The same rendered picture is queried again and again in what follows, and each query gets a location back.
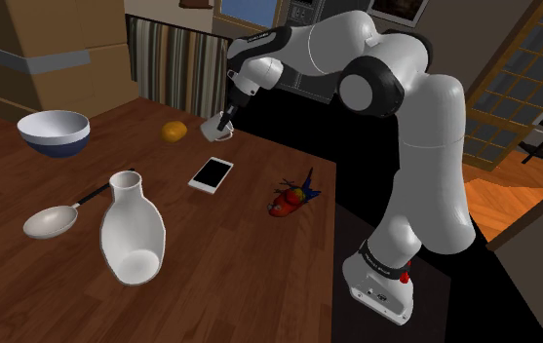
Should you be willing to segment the white mug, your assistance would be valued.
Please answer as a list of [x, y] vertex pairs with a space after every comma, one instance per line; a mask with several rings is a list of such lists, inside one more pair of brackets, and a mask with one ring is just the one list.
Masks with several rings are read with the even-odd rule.
[[222, 131], [217, 128], [222, 115], [223, 112], [220, 111], [200, 126], [202, 135], [209, 142], [225, 141], [233, 136], [234, 127], [231, 122], [228, 122]]

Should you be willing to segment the striped curtain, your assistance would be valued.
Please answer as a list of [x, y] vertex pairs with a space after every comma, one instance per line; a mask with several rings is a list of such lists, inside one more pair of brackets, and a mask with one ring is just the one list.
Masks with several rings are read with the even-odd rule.
[[229, 39], [133, 15], [126, 28], [141, 97], [202, 118], [224, 108]]

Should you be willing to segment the yellow orange fruit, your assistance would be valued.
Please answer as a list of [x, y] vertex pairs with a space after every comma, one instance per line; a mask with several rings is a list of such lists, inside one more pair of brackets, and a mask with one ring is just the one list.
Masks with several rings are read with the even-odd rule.
[[180, 121], [170, 121], [161, 128], [161, 137], [166, 142], [175, 143], [184, 138], [187, 127]]

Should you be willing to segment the white smartphone black screen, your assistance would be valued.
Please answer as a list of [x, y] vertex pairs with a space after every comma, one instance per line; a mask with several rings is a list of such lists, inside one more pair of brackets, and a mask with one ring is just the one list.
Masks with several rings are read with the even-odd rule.
[[209, 160], [188, 181], [188, 185], [197, 190], [213, 195], [234, 164], [210, 157]]

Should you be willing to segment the red yellow blue parrot toy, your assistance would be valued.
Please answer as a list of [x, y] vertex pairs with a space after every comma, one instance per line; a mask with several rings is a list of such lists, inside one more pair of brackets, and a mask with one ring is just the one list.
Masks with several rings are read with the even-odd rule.
[[278, 196], [267, 205], [268, 213], [274, 217], [286, 217], [319, 196], [321, 192], [311, 188], [312, 172], [313, 169], [310, 169], [301, 185], [283, 179], [280, 185], [286, 185], [287, 188], [275, 190]]

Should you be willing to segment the dark kitchen appliance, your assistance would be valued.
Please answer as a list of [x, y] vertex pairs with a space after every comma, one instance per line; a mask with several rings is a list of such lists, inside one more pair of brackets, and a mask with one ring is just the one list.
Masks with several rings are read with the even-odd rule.
[[[306, 26], [319, 20], [326, 0], [291, 0], [286, 25]], [[338, 73], [310, 77], [286, 66], [278, 88], [321, 103], [330, 103], [339, 78]]]

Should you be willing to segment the tan cabinet with grey band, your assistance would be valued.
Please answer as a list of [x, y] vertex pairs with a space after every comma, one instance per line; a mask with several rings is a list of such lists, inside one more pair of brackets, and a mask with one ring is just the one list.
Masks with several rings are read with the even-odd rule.
[[137, 96], [124, 0], [0, 0], [0, 118], [92, 118]]

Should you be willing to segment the white vase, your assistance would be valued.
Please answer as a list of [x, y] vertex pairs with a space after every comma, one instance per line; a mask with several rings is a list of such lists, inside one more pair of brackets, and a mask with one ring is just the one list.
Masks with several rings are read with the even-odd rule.
[[165, 255], [166, 228], [155, 205], [143, 195], [136, 171], [119, 171], [109, 179], [112, 203], [99, 230], [106, 265], [125, 286], [143, 285], [159, 273]]

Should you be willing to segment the white bowl with blue base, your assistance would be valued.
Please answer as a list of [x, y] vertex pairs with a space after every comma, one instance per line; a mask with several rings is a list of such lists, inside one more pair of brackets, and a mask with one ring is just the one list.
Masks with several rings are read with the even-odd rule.
[[18, 121], [17, 128], [28, 146], [51, 158], [77, 155], [88, 144], [91, 132], [86, 116], [67, 110], [29, 114]]

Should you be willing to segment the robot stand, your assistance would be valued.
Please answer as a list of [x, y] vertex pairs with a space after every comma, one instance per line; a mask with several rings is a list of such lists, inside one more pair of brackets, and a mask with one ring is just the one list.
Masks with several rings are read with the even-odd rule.
[[335, 207], [331, 343], [543, 343], [536, 320], [484, 235], [463, 252], [422, 248], [413, 258], [413, 312], [396, 325], [356, 301], [342, 275], [373, 227]]

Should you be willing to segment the wooden lattice door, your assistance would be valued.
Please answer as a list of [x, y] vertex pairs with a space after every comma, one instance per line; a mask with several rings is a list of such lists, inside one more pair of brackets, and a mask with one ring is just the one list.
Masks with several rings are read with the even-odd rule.
[[543, 114], [543, 0], [534, 0], [467, 96], [463, 162], [492, 171]]

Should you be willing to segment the window with wooden frame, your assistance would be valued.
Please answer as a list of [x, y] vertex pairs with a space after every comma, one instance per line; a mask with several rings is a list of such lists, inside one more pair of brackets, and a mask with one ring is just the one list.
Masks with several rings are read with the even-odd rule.
[[283, 0], [213, 0], [212, 33], [236, 37], [272, 28], [282, 6]]

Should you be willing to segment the white framed wall picture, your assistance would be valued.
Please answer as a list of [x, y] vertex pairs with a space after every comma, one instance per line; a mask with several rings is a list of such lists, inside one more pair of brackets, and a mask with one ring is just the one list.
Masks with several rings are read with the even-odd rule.
[[429, 0], [371, 0], [367, 13], [373, 17], [415, 28]]

